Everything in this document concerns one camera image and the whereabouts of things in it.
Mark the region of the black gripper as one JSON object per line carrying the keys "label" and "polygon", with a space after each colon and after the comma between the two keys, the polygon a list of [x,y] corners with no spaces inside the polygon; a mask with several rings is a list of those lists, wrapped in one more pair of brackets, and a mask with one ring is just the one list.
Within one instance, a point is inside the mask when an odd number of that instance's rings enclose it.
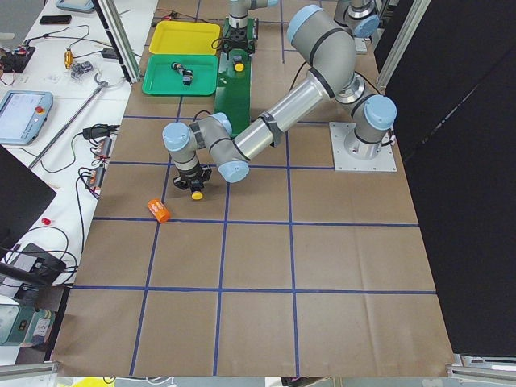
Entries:
{"label": "black gripper", "polygon": [[255,52],[255,36],[249,28],[224,27],[221,51],[229,54],[234,49],[244,50],[248,55]]}
{"label": "black gripper", "polygon": [[212,169],[209,165],[197,164],[192,169],[178,170],[178,175],[173,178],[173,184],[182,190],[189,189],[191,193],[202,192],[204,183],[210,179]]}

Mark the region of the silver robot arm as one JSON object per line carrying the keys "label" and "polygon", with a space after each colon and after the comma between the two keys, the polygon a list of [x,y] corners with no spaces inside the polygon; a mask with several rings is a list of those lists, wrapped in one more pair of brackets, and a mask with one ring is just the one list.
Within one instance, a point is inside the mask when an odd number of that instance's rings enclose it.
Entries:
{"label": "silver robot arm", "polygon": [[376,22],[372,3],[351,2],[345,20],[343,26],[316,5],[304,6],[292,17],[287,37],[310,66],[306,77],[237,136],[232,135],[230,120],[223,112],[191,124],[168,124],[162,137],[178,171],[173,184],[192,194],[202,192],[211,169],[200,164],[199,149],[210,153],[226,182],[243,180],[250,160],[267,146],[276,147],[295,123],[320,102],[331,99],[356,121],[345,138],[346,152],[359,160],[371,160],[393,127],[397,107],[390,98],[367,87],[364,77],[355,71],[354,37],[364,31],[367,22]]}
{"label": "silver robot arm", "polygon": [[[278,1],[229,1],[229,15],[223,25],[222,36],[212,42],[212,47],[229,53],[234,49],[247,54],[255,52],[259,22],[250,19],[248,12],[268,8]],[[380,18],[374,1],[338,1],[334,21],[355,38],[371,36],[379,27]]]}

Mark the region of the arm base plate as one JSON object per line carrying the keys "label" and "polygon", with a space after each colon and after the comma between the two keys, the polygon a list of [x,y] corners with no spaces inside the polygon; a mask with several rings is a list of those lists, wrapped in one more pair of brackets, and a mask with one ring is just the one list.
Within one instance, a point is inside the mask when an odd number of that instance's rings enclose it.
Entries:
{"label": "arm base plate", "polygon": [[389,136],[377,144],[366,144],[356,137],[355,123],[330,122],[331,147],[335,171],[351,173],[395,173],[397,171]]}
{"label": "arm base plate", "polygon": [[356,51],[358,54],[364,55],[368,52],[366,39],[355,37],[354,42],[355,42]]}

